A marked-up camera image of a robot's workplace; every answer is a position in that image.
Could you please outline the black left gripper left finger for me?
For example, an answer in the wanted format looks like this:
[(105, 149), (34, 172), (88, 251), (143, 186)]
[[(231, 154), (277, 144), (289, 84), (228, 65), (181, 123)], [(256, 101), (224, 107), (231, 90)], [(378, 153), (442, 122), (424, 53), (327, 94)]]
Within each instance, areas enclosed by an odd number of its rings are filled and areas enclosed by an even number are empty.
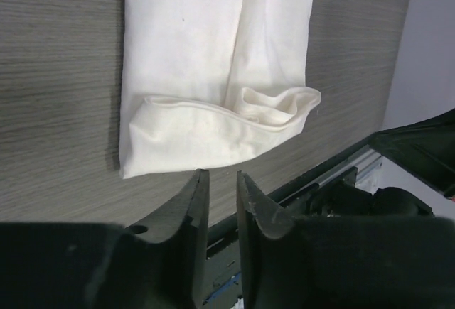
[(200, 308), (210, 175), (138, 222), (4, 222), (2, 308)]

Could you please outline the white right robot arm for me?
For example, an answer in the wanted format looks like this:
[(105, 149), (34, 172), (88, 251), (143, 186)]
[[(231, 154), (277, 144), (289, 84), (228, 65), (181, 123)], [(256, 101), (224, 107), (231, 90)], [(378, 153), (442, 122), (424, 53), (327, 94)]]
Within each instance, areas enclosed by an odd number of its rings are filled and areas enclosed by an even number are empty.
[[(415, 124), (377, 132), (370, 147), (450, 203), (454, 203), (454, 110)], [(305, 215), (432, 216), (433, 210), (404, 188), (361, 190), (340, 176), (310, 193)]]

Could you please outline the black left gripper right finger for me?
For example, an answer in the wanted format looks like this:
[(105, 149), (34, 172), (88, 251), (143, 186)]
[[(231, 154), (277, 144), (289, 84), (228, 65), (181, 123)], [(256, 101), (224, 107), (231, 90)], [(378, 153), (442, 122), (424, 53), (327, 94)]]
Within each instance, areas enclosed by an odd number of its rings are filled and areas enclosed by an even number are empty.
[(454, 222), (341, 216), (298, 221), (311, 290), (301, 308), (453, 308)]

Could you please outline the white t shirt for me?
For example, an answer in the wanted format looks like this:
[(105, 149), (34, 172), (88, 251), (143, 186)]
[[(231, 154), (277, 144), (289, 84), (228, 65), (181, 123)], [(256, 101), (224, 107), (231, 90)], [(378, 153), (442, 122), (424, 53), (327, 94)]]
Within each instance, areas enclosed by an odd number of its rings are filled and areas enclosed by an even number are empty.
[(299, 135), (313, 0), (124, 0), (123, 178), (219, 168)]

